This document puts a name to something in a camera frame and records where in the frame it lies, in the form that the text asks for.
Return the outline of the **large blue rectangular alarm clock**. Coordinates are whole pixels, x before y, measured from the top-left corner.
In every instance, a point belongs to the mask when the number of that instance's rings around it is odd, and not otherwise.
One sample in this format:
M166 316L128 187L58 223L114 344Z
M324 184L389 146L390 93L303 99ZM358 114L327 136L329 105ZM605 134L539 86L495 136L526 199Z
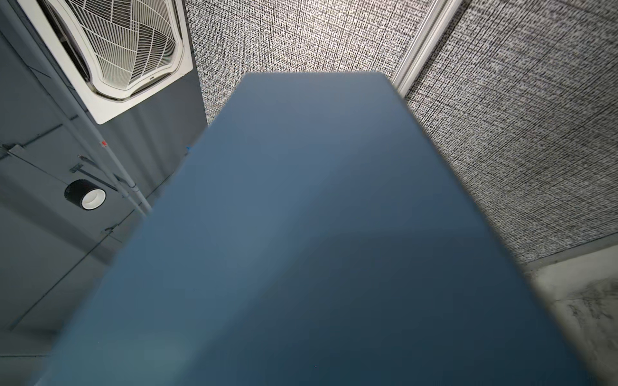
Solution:
M388 79L245 76L43 385L595 385Z

